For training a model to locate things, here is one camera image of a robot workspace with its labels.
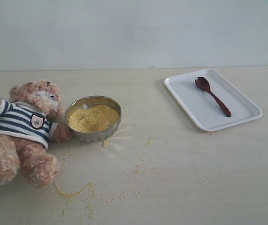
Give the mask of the dark red wooden spoon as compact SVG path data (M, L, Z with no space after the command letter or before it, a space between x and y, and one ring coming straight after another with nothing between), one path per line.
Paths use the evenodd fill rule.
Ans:
M203 91L207 92L208 94L210 94L213 97L213 99L217 102L217 104L221 108L222 112L227 117L231 117L232 116L232 113L228 109L228 107L211 91L209 81L206 78L204 78L202 76L197 77L195 79L195 85L198 88L200 88L201 90L203 90Z

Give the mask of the white rectangular plastic tray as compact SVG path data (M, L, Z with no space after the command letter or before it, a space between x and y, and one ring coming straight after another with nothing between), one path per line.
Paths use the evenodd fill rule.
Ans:
M227 117L214 98L195 84L197 77L208 80L211 91L227 106ZM203 131L213 132L259 119L262 110L234 85L213 69L197 70L170 76L165 87L187 113L194 124Z

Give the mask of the tan teddy bear striped sweater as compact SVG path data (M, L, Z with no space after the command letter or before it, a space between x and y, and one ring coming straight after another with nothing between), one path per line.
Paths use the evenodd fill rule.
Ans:
M72 133L56 120L62 114L56 84L40 80L14 86L9 100L0 97L0 185L22 173L36 188L48 185L59 170L47 153L50 141L68 141Z

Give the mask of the steel bowl of millet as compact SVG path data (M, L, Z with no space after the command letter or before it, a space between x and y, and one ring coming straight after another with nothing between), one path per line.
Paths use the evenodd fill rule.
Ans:
M65 112L65 121L73 134L85 143L102 142L118 129L121 106L110 97L94 95L72 103Z

